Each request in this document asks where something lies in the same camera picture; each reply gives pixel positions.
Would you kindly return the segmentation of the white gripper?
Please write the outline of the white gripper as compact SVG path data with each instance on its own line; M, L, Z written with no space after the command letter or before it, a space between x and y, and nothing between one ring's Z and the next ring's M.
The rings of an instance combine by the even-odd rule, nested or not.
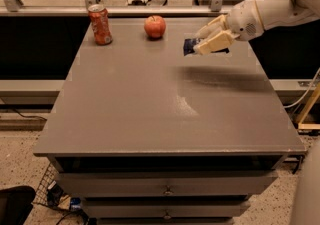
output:
M235 5L226 15L220 15L199 29L195 36L203 38L194 46L201 55L228 48L236 40L249 41L264 33L263 23L255 0Z

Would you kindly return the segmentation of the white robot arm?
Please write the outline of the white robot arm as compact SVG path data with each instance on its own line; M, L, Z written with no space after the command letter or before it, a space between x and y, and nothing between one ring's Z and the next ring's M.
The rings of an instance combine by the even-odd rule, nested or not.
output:
M195 35L193 50L201 55L228 48L235 40L249 41L279 26L297 26L320 17L320 0L244 0Z

